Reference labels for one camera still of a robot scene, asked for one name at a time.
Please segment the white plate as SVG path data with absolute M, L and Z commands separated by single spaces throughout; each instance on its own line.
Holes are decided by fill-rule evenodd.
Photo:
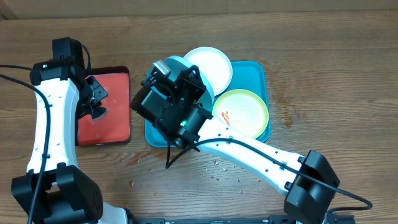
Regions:
M 184 59 L 200 69 L 215 96 L 224 92 L 232 81 L 233 68 L 230 59 L 214 47 L 195 48 L 185 54 Z

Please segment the light blue plate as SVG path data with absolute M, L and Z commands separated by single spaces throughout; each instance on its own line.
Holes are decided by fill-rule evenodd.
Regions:
M 194 103 L 204 108 L 209 108 L 215 100 L 212 87 L 200 69 L 176 55 L 154 62 L 142 86 L 158 89 L 171 102 L 180 100 L 185 90 Z

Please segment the black and pink sponge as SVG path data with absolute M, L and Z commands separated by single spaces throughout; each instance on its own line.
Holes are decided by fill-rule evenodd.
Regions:
M 102 117 L 107 112 L 107 109 L 104 107 L 96 107 L 91 109 L 91 118 L 92 119 L 98 119 Z

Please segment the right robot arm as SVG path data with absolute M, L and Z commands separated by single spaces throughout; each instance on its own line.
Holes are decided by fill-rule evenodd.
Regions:
M 326 158 L 276 149 L 251 139 L 204 109 L 206 85 L 196 65 L 154 62 L 131 108 L 148 120 L 168 144 L 214 154 L 253 172 L 285 195 L 284 212 L 300 223 L 324 223 L 339 179 Z

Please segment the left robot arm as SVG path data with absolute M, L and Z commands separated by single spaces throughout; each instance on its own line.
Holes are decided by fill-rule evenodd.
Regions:
M 103 200 L 96 182 L 77 163 L 77 121 L 99 118 L 106 90 L 90 75 L 87 48 L 64 37 L 52 42 L 53 58 L 36 63 L 29 88 L 37 100 L 32 156 L 23 176 L 12 180 L 12 195 L 29 223 L 136 223 L 132 213 Z

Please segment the yellow green plate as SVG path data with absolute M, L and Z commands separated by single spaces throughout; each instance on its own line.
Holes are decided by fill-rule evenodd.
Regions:
M 252 139 L 260 137 L 269 122 L 269 111 L 263 99 L 244 89 L 223 93 L 215 101 L 212 114 Z

